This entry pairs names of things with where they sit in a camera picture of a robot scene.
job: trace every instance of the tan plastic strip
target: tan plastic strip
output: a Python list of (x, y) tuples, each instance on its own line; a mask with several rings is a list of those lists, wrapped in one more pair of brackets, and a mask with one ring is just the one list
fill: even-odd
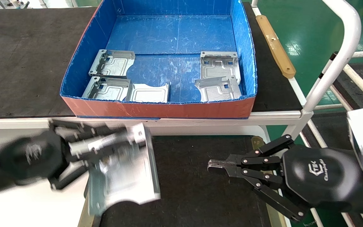
[(258, 15), (256, 16), (256, 20), (282, 74), (288, 79), (293, 78), (297, 71), (279, 42), (279, 39), (275, 34), (273, 27), (271, 27), (267, 17), (264, 15)]
[(89, 208), (89, 200), (87, 195), (84, 203), (84, 208), (82, 209), (81, 217), (79, 218), (78, 227), (99, 227), (101, 222), (101, 217), (89, 215), (88, 208)]

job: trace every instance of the metal bracket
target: metal bracket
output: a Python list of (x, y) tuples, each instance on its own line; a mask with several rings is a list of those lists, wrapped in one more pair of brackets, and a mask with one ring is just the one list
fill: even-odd
[(240, 84), (240, 70), (237, 52), (201, 52), (201, 79), (227, 77)]
[(195, 86), (201, 93), (201, 102), (239, 99), (242, 96), (236, 79), (228, 77), (196, 79)]
[(169, 84), (161, 87), (151, 87), (146, 84), (133, 84), (128, 89), (128, 102), (167, 102)]
[(89, 75), (126, 79), (127, 70), (134, 64), (134, 60), (133, 51), (99, 50)]
[(151, 135), (143, 124), (128, 128), (137, 133), (142, 144), (123, 143), (115, 146), (115, 154), (99, 161), (89, 170), (89, 214), (102, 215), (120, 201), (144, 204), (160, 199), (158, 174)]
[(82, 98), (123, 101), (131, 85), (130, 79), (92, 77)]

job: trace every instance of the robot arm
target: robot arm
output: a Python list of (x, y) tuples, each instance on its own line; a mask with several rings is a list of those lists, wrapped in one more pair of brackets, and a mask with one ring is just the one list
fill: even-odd
[[(0, 191), (15, 185), (32, 184), (47, 178), (53, 190), (61, 190), (95, 166), (103, 157), (114, 154), (114, 145), (141, 143), (141, 136), (127, 128), (109, 129), (106, 125), (92, 128), (73, 122), (51, 121), (50, 129), (34, 137), (12, 141), (0, 150)], [(56, 128), (76, 130), (63, 138)], [(69, 143), (99, 137), (88, 151), (73, 154)], [(82, 166), (63, 176), (71, 162)]]
[[(301, 221), (312, 207), (363, 214), (363, 109), (348, 112), (348, 120), (355, 151), (307, 148), (285, 135), (245, 155), (210, 160), (208, 171), (245, 179), (262, 200), (293, 221)], [(282, 158), (272, 156), (283, 149), (288, 150)]]

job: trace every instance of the black table surface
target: black table surface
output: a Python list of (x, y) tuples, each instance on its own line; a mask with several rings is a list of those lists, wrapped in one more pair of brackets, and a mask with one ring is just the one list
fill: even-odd
[(100, 227), (271, 227), (248, 182), (206, 169), (210, 159), (251, 151), (251, 136), (160, 136), (153, 147), (161, 199), (115, 204)]
[[(254, 112), (300, 110), (244, 3), (258, 70)], [(95, 8), (0, 10), (0, 118), (74, 116), (59, 95), (66, 68)]]

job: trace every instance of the orange box exterior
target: orange box exterior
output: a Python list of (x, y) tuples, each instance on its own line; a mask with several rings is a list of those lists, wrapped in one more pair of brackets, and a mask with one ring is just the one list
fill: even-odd
[(230, 102), (145, 104), (63, 97), (76, 116), (123, 118), (247, 118), (255, 98)]

